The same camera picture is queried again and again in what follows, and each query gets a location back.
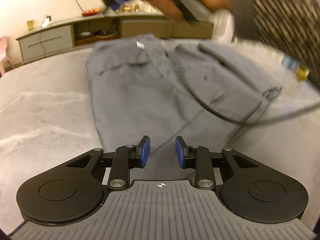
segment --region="white wall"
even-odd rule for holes
[[[84,10],[103,6],[101,0],[78,1]],[[19,43],[15,38],[28,30],[28,20],[34,20],[34,26],[39,26],[45,14],[51,15],[52,20],[56,21],[80,13],[75,0],[0,0],[0,37],[9,38],[9,57],[14,63],[22,61]]]

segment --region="gray ribbed plate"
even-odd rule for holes
[[[112,192],[91,217],[68,226],[27,222],[13,240],[308,240],[315,234],[300,220],[260,224],[226,209],[210,190],[189,181],[136,181]]]

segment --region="patterned sweater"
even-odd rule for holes
[[[233,0],[231,11],[237,36],[271,45],[320,77],[320,0]]]

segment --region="metal screw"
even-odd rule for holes
[[[198,184],[200,187],[212,187],[214,183],[209,179],[201,179]]]
[[[112,187],[122,187],[125,185],[125,181],[122,179],[114,179],[114,180],[110,181],[110,185]]]

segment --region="folded garment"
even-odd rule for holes
[[[104,150],[151,137],[147,166],[131,170],[131,179],[188,178],[193,171],[179,169],[174,152],[177,135],[220,152],[240,128],[202,109],[180,84],[177,65],[203,101],[239,121],[259,118],[281,91],[249,59],[213,41],[174,50],[151,35],[97,43],[86,66]]]

